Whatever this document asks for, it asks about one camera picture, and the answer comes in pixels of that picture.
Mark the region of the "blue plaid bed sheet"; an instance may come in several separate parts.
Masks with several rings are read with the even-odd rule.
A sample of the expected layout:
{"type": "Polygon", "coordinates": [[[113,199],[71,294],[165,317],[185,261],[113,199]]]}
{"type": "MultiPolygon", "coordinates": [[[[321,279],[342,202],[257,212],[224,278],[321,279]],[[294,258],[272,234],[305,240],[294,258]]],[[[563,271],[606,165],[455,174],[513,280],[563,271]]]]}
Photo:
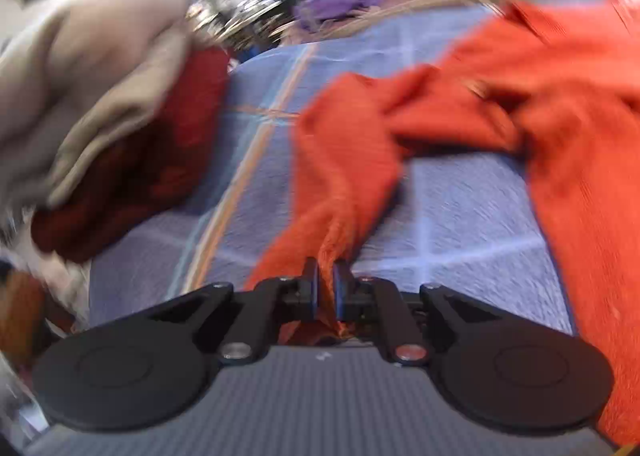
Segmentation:
{"type": "MultiPolygon", "coordinates": [[[[352,38],[282,47],[236,67],[201,185],[184,205],[139,225],[93,260],[90,324],[176,298],[192,288],[196,273],[242,286],[288,226],[290,132],[318,90],[344,72],[386,76],[433,62],[489,16],[480,5],[414,12],[352,38]]],[[[521,173],[514,160],[491,153],[409,160],[390,211],[352,269],[409,292],[443,283],[572,331],[521,173]]]]}

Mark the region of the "purple cloth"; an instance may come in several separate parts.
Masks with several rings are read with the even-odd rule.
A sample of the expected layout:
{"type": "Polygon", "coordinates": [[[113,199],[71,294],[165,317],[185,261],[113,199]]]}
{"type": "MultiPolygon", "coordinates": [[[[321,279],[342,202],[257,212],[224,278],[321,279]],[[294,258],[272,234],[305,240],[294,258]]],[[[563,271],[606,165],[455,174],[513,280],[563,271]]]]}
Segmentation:
{"type": "Polygon", "coordinates": [[[294,7],[300,26],[310,32],[318,31],[326,22],[352,18],[370,8],[380,7],[384,0],[303,0],[294,7]]]}

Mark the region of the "beige folded garment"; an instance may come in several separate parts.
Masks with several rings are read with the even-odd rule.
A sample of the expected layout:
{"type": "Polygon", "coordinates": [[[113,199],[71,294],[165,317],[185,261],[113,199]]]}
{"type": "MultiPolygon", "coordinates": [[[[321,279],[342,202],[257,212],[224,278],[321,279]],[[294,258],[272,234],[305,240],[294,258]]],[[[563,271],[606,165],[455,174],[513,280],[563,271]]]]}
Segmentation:
{"type": "Polygon", "coordinates": [[[190,0],[74,0],[1,57],[1,206],[54,208],[99,153],[157,115],[183,68],[190,0]]]}

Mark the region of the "dark red folded garment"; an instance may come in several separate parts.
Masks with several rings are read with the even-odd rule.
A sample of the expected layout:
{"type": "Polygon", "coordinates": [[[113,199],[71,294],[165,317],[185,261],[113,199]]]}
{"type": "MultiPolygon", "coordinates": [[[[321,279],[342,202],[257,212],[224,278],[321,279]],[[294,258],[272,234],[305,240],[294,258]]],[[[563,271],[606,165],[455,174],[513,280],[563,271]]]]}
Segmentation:
{"type": "Polygon", "coordinates": [[[81,264],[184,202],[210,162],[229,61],[219,47],[194,50],[157,117],[102,151],[64,205],[34,214],[37,249],[81,264]]]}

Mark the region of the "orange knit sweater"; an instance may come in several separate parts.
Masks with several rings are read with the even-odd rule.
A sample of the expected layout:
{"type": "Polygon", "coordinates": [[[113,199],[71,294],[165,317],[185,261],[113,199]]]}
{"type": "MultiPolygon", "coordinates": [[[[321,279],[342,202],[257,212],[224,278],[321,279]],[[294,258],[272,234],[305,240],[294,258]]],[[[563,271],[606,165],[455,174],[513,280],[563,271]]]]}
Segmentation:
{"type": "Polygon", "coordinates": [[[314,257],[328,294],[332,263],[369,237],[406,158],[442,146],[514,153],[578,328],[614,369],[600,428],[638,440],[637,6],[506,4],[435,66],[334,78],[292,138],[292,222],[248,286],[314,257]]]}

